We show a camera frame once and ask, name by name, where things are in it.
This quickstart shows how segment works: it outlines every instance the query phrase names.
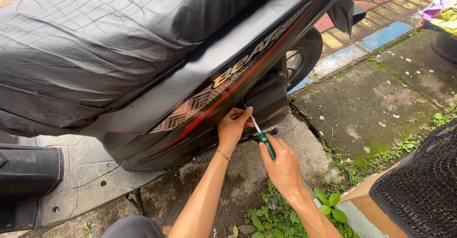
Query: kickstand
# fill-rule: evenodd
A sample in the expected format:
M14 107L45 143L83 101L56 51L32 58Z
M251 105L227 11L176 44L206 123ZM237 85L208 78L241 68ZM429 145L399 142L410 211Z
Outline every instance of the kickstand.
M135 195L134 198L129 198L130 194ZM132 206L138 211L140 216L144 216L144 206L143 206L143 200L141 199L141 191L140 188L135 189L130 192L130 194L126 194L125 198L132 204Z

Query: bracelet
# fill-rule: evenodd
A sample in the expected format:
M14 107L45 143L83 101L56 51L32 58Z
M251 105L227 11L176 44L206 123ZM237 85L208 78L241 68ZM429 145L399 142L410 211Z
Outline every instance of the bracelet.
M216 152L220 152L220 153L221 153L222 155L224 155L224 157L225 157L226 159L228 159L228 161L230 162L230 158L229 158L229 157L227 157L227 155L225 155L223 152L221 152L221 151L220 151L220 150L218 150L218 149L216 149Z

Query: black seat cover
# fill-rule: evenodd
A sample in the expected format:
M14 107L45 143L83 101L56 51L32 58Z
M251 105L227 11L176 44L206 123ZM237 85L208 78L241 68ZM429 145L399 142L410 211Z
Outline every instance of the black seat cover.
M76 132L254 0L22 0L0 11L0 129Z

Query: wheel rim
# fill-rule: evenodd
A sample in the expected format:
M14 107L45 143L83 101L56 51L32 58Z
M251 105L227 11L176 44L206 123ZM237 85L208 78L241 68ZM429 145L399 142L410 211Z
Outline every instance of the wheel rim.
M286 53L287 71L288 71L288 83L289 88L295 78L299 75L300 71L305 67L307 54L310 54L309 50L302 47L292 48Z

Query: pants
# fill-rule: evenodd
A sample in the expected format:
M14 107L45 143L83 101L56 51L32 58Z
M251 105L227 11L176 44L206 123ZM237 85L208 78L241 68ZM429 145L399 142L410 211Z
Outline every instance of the pants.
M152 219L131 215L116 221L101 238L165 238L165 236Z

